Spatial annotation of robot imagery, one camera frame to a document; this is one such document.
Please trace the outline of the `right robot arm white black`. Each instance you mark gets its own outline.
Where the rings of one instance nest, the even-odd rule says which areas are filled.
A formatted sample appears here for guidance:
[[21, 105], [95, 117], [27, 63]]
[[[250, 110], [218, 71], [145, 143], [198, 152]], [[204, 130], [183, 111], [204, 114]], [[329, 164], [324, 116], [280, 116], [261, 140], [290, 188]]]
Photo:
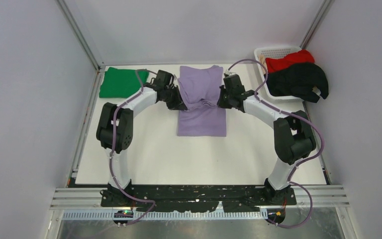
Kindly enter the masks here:
[[262, 100], [255, 91], [245, 90], [237, 74], [225, 74], [220, 86], [218, 106], [237, 109], [267, 124], [274, 132], [275, 166], [264, 182], [262, 198], [280, 204], [290, 194], [290, 179], [297, 164], [316, 149], [314, 134], [303, 111], [287, 112]]

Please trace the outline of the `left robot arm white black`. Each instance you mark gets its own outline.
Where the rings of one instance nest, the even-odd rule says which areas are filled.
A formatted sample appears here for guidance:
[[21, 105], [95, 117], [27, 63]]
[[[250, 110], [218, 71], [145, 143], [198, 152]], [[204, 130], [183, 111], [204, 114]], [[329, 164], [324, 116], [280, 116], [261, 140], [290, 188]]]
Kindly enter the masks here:
[[159, 70], [156, 76], [147, 83], [138, 78], [140, 88], [120, 104], [105, 103], [102, 107], [96, 138], [106, 150], [110, 179], [108, 191], [121, 206], [132, 201], [151, 203], [149, 199], [138, 199], [128, 189], [132, 179], [128, 172], [126, 150], [133, 140], [134, 118], [148, 107], [164, 102], [170, 110], [186, 110], [175, 85], [174, 74]]

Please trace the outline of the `purple t shirt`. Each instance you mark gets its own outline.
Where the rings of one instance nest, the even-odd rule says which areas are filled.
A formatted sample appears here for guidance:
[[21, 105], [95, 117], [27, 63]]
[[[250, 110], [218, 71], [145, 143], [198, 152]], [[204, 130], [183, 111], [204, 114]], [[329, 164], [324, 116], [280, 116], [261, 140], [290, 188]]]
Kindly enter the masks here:
[[217, 65], [180, 67], [179, 91], [187, 109], [179, 111], [177, 136], [227, 136], [226, 109], [217, 105], [222, 78]]

